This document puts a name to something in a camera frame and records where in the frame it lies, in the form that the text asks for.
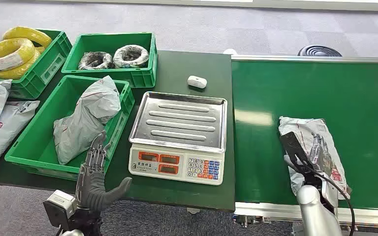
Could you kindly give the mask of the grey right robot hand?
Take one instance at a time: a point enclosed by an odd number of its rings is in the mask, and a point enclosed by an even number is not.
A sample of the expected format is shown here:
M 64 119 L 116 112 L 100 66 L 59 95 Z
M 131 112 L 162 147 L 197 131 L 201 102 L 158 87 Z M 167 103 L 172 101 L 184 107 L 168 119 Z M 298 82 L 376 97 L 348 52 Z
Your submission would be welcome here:
M 317 133 L 312 133 L 312 136 L 313 145 L 309 154 L 309 160 L 315 170 L 324 173 L 327 177 L 331 177 L 333 162 L 328 151 L 327 143 L 324 138 Z

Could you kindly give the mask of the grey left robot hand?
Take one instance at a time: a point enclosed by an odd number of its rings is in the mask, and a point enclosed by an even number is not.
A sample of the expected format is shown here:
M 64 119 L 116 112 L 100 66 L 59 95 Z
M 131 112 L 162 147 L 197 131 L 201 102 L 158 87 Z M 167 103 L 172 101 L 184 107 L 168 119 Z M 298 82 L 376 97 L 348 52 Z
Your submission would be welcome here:
M 110 191 L 105 189 L 104 160 L 111 144 L 104 145 L 106 131 L 99 133 L 87 151 L 86 160 L 81 164 L 75 197 L 82 208 L 102 211 L 122 198 L 130 189 L 132 178 L 125 177 L 119 186 Z

